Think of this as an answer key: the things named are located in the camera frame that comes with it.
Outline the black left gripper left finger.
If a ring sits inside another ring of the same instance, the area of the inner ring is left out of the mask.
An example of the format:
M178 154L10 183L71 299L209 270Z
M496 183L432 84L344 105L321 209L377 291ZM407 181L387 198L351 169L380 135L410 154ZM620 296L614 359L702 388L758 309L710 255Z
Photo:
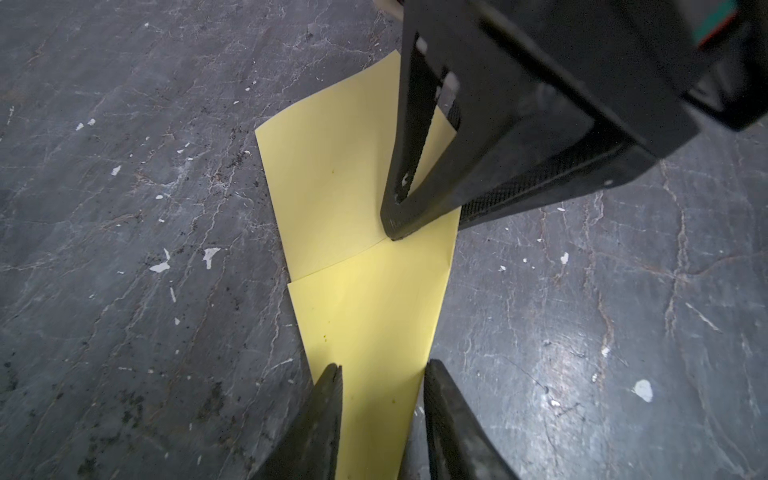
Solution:
M342 367L330 363L254 479L333 479L341 437Z

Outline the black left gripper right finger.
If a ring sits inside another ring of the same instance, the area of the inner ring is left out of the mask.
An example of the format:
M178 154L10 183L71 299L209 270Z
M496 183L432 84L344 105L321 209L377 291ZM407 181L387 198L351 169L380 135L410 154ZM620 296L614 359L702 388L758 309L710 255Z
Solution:
M423 402L432 479L518 478L437 359L425 369Z

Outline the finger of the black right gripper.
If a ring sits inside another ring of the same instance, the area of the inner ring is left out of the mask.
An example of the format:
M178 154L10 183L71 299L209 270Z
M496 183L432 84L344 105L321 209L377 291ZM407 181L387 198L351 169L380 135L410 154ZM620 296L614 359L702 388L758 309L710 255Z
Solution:
M396 138L381 205L392 240L556 156L594 125L484 7L480 1L404 4ZM456 134L415 184L445 88L455 91Z
M491 188L461 206L460 229L627 183L655 163L565 95L524 95L506 106L501 136L481 155Z

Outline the yellow square paper sheet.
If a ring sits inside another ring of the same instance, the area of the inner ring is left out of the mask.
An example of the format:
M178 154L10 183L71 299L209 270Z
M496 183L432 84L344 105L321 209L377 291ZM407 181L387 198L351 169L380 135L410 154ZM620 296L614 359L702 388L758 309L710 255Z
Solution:
M391 53L255 132L311 374L343 373L340 479L399 473L457 236L457 212L398 241L383 229L400 62Z

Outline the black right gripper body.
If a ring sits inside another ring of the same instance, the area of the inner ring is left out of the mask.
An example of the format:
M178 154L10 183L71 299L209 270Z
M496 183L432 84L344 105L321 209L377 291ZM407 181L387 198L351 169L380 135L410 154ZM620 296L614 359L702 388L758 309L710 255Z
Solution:
M479 1L483 23L656 157L696 109L742 131L767 113L764 1Z

